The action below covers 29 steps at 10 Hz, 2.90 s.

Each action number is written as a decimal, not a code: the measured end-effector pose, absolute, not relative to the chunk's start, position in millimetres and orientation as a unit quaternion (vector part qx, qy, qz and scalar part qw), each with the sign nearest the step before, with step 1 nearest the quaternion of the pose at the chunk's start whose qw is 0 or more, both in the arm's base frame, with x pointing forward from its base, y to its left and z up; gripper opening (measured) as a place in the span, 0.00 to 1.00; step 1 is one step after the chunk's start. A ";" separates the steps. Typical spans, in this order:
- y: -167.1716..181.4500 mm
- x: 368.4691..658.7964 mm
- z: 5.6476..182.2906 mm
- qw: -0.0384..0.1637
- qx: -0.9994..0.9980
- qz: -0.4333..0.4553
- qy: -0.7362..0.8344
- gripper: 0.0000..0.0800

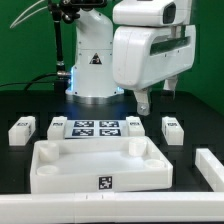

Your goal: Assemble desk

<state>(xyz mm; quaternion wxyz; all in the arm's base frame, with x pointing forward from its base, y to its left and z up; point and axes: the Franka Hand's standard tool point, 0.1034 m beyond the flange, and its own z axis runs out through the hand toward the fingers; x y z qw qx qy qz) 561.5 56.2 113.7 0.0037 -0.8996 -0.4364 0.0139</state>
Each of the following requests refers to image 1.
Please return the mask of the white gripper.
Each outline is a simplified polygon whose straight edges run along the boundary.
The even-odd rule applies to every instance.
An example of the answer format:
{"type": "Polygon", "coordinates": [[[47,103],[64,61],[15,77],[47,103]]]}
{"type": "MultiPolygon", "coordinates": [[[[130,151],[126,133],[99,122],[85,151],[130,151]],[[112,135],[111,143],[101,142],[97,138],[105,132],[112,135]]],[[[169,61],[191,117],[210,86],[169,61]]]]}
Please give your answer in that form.
{"type": "Polygon", "coordinates": [[[138,90],[134,92],[134,96],[139,115],[150,114],[148,89],[144,88],[166,79],[163,94],[174,98],[178,82],[177,74],[190,69],[193,65],[195,26],[187,26],[183,38],[174,39],[170,36],[171,29],[168,27],[121,26],[115,32],[113,78],[123,89],[138,90]]]}

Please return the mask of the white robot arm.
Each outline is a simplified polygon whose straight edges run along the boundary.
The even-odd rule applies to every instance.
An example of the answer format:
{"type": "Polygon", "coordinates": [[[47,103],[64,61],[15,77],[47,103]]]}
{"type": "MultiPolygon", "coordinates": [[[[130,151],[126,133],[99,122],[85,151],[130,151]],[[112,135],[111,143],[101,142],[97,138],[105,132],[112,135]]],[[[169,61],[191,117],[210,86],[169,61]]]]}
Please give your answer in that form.
{"type": "Polygon", "coordinates": [[[79,6],[76,60],[67,98],[105,104],[131,90],[137,112],[150,113],[148,91],[160,81],[175,93],[178,75],[195,57],[193,0],[122,0],[108,19],[94,5],[79,6]]]}

